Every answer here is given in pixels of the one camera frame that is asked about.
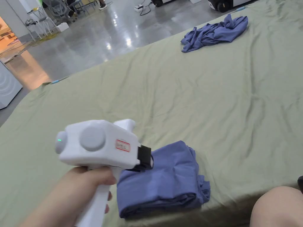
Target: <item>blue garment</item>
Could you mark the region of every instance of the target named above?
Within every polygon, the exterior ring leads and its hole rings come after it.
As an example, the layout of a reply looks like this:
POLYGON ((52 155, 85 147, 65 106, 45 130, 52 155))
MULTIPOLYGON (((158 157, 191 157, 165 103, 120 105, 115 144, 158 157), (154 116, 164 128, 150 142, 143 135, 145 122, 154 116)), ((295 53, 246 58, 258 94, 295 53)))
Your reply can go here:
POLYGON ((232 42, 245 31, 247 24, 248 17, 237 17, 232 20, 231 15, 228 14, 220 23, 206 24, 198 30, 194 27, 181 40, 184 45, 182 52, 187 53, 221 42, 232 42))
POLYGON ((154 168, 143 173, 123 171, 117 185, 121 218, 155 210, 196 208, 209 201, 210 184, 198 175, 195 151, 183 141, 152 153, 154 168))

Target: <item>white handheld device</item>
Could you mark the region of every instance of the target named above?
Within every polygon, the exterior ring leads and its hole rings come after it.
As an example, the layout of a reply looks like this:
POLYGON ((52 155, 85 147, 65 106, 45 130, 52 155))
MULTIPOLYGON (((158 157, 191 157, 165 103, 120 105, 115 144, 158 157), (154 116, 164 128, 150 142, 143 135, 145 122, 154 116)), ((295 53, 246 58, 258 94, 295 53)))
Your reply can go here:
MULTIPOLYGON (((125 119, 113 124, 89 120, 68 125, 56 137, 59 159, 72 166, 88 169, 110 166, 116 180, 123 169, 145 171, 153 168, 151 149, 141 145, 132 133, 135 121, 125 119)), ((76 227, 101 227, 109 185, 100 185, 93 199, 78 217, 76 227)))

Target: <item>doorway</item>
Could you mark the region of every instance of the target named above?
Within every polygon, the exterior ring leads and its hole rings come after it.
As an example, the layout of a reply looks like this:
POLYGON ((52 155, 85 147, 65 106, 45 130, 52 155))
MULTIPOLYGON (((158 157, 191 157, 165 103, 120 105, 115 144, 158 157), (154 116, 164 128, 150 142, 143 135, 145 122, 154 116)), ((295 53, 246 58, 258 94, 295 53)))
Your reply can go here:
POLYGON ((13 31, 0 17, 0 53, 15 47, 19 42, 13 31))

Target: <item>crumpled blue fabric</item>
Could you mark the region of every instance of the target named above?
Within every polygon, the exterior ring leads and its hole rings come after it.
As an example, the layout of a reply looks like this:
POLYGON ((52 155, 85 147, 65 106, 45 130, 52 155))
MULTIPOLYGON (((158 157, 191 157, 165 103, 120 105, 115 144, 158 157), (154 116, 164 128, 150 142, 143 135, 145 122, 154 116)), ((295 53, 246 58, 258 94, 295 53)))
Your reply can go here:
POLYGON ((123 171, 117 185, 121 218, 156 210, 200 207, 209 201, 210 183, 199 175, 195 151, 183 141, 152 152, 154 168, 143 173, 123 171))
POLYGON ((181 40, 184 45, 182 52, 187 53, 221 42, 232 42, 245 31, 247 25, 248 17, 241 16, 232 20, 231 15, 228 14, 220 23, 206 24, 198 30, 194 27, 181 40))

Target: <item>white cabinet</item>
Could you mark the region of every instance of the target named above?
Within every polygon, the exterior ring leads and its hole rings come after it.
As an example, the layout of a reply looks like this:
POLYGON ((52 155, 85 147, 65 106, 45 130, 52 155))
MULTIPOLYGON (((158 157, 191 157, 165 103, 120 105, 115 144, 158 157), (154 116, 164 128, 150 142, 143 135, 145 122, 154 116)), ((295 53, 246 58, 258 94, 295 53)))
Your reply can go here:
POLYGON ((0 61, 0 109, 7 107, 22 85, 0 61))

